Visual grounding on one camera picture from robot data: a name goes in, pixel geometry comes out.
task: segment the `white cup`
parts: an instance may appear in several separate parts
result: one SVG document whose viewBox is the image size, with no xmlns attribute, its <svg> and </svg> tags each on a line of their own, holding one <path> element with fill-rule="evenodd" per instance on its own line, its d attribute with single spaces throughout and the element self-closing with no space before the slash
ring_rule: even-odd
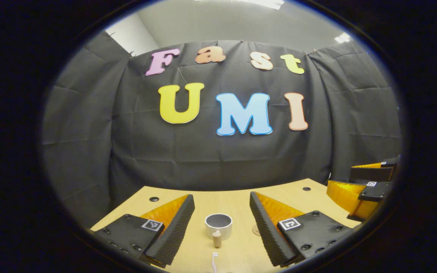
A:
<svg viewBox="0 0 437 273">
<path fill-rule="evenodd" d="M 222 240 L 227 240 L 232 233 L 232 217 L 223 213 L 210 214 L 205 218 L 205 232 L 213 239 L 212 234 L 218 231 Z"/>
</svg>

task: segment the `yellow letter u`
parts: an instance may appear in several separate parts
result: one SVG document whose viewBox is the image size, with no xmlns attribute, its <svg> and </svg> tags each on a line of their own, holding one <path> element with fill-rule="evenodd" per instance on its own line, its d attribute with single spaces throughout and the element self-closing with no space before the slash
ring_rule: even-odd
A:
<svg viewBox="0 0 437 273">
<path fill-rule="evenodd" d="M 187 123 L 198 115 L 200 110 L 200 90 L 205 87 L 203 83 L 189 83 L 185 89 L 189 91 L 189 108 L 184 112 L 176 112 L 175 95 L 180 87 L 178 85 L 166 85 L 158 92 L 161 94 L 159 113 L 169 123 Z"/>
</svg>

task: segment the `white toothbrush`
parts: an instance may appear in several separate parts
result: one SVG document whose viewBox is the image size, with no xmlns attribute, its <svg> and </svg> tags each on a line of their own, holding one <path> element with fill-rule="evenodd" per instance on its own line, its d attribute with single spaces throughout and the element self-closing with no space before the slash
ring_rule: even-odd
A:
<svg viewBox="0 0 437 273">
<path fill-rule="evenodd" d="M 214 273 L 217 273 L 217 266 L 215 265 L 215 257 L 218 257 L 218 252 L 212 253 L 212 267 L 214 268 Z"/>
</svg>

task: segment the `ribbed soft gripper pad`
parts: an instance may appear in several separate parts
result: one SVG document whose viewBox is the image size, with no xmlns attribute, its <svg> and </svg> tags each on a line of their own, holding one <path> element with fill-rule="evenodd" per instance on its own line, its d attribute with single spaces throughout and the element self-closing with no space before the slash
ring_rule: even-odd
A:
<svg viewBox="0 0 437 273">
<path fill-rule="evenodd" d="M 146 256 L 163 264 L 171 265 L 183 241 L 185 231 L 187 231 L 187 226 L 194 210 L 195 203 L 193 202 L 193 195 L 189 194 L 165 232 L 163 232 L 158 240 L 146 251 Z"/>
<path fill-rule="evenodd" d="M 296 256 L 295 252 L 277 231 L 255 192 L 250 193 L 249 205 L 272 265 L 283 265 L 290 259 L 293 259 Z"/>
</svg>

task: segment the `table surface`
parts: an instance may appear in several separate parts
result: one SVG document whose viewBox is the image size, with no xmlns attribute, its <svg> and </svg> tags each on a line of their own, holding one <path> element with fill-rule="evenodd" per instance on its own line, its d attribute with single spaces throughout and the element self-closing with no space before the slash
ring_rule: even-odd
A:
<svg viewBox="0 0 437 273">
<path fill-rule="evenodd" d="M 256 191 L 292 206 L 303 213 L 319 210 L 349 228 L 359 222 L 347 219 L 348 212 L 339 207 L 326 195 L 326 186 L 311 179 L 265 188 L 231 191 L 188 191 L 143 187 L 91 230 L 99 230 L 123 214 L 140 216 L 185 194 L 193 194 L 195 211 L 189 221 L 184 239 L 172 264 L 165 270 L 171 273 L 213 272 L 212 252 L 219 255 L 215 264 L 219 273 L 272 273 L 283 268 L 274 267 L 267 256 L 260 236 L 253 233 L 256 225 L 250 211 L 250 192 Z M 150 197 L 159 201 L 151 202 Z M 215 248 L 213 240 L 205 233 L 205 217 L 213 213 L 224 213 L 232 217 L 232 235 Z"/>
</svg>

